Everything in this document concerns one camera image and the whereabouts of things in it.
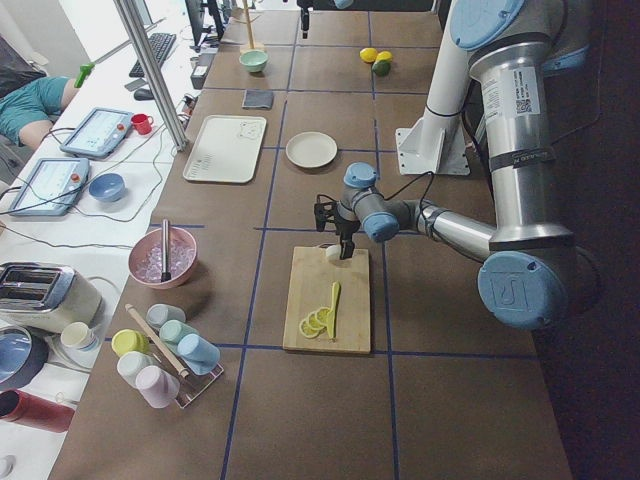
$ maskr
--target toaster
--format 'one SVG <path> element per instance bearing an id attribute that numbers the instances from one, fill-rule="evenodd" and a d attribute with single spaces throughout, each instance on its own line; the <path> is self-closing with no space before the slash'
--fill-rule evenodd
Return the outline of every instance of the toaster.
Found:
<path id="1" fill-rule="evenodd" d="M 71 267 L 0 265 L 0 318 L 14 325 L 61 333 L 73 322 L 89 324 L 101 301 L 100 292 Z"/>

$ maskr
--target computer mouse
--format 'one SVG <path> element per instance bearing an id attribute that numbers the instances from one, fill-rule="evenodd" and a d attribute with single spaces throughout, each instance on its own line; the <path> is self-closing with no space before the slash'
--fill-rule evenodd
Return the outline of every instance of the computer mouse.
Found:
<path id="1" fill-rule="evenodd" d="M 133 98 L 136 100 L 153 100 L 153 93 L 148 88 L 139 88 L 133 92 Z"/>

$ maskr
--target white desk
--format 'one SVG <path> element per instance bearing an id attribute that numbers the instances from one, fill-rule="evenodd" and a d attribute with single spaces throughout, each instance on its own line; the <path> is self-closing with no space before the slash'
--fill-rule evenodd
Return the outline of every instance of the white desk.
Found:
<path id="1" fill-rule="evenodd" d="M 174 105 L 177 105 L 185 93 L 195 95 L 190 75 L 192 66 L 189 59 L 194 52 L 189 49 L 189 41 L 181 38 L 185 18 L 162 22 L 154 31 L 178 32 L 176 47 L 162 67 L 162 73 L 171 93 Z M 151 135 L 140 136 L 132 131 L 107 159 L 91 162 L 90 177 L 107 169 L 123 176 L 127 191 L 125 196 L 113 204 L 99 203 L 82 192 L 78 208 L 86 214 L 105 214 L 118 219 L 132 219 L 121 223 L 102 217 L 85 217 L 71 210 L 61 217 L 11 217 L 2 215 L 0 219 L 7 227 L 20 233 L 53 244 L 101 244 L 129 245 L 144 235 L 149 225 L 151 212 L 156 205 L 162 186 L 169 173 L 175 149 L 168 132 L 162 133 L 163 121 L 154 101 L 135 101 L 133 94 L 124 88 L 132 81 L 128 72 L 136 57 L 131 46 L 126 47 L 105 62 L 96 65 L 87 78 L 76 98 L 66 109 L 55 128 L 75 127 L 94 107 L 114 108 L 144 112 L 154 117 L 155 123 Z M 20 178 L 26 178 L 39 158 L 60 158 L 67 154 L 61 152 L 53 138 L 47 138 L 25 166 Z M 158 187 L 149 197 L 156 184 Z M 21 186 L 16 180 L 13 186 Z M 0 211 L 9 209 L 14 195 L 7 194 L 0 201 Z M 145 199 L 146 204 L 140 209 Z M 52 248 L 41 243 L 20 237 L 10 231 L 0 236 L 0 263 L 33 261 L 68 265 L 88 278 L 102 294 L 103 302 L 92 326 L 104 339 L 104 332 L 120 298 L 120 293 L 128 277 L 127 259 L 129 250 L 118 248 Z M 90 367 L 95 361 L 97 350 L 91 353 L 75 353 L 72 358 Z M 60 361 L 53 352 L 49 362 Z M 62 393 L 69 404 L 80 400 L 88 378 L 82 373 L 61 368 L 51 363 L 23 390 L 53 400 Z M 21 425 L 0 422 L 0 458 L 5 455 L 16 457 L 10 480 L 38 480 L 48 477 L 60 451 L 65 434 L 41 431 Z"/>

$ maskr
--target person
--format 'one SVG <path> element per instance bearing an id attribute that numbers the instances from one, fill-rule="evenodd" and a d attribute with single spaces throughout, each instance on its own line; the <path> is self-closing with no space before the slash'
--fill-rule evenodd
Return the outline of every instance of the person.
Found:
<path id="1" fill-rule="evenodd" d="M 69 106 L 78 89 L 74 79 L 41 75 L 34 79 L 35 75 L 24 73 L 0 68 L 5 85 L 0 89 L 0 133 L 16 145 L 36 150 L 53 127 L 49 115 Z"/>

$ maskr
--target yellow cup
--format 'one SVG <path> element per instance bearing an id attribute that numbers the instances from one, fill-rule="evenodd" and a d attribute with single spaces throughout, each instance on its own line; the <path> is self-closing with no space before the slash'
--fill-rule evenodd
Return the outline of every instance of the yellow cup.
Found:
<path id="1" fill-rule="evenodd" d="M 127 328 L 120 330 L 113 336 L 111 349 L 118 357 L 133 351 L 147 353 L 149 351 L 149 339 L 142 332 Z"/>

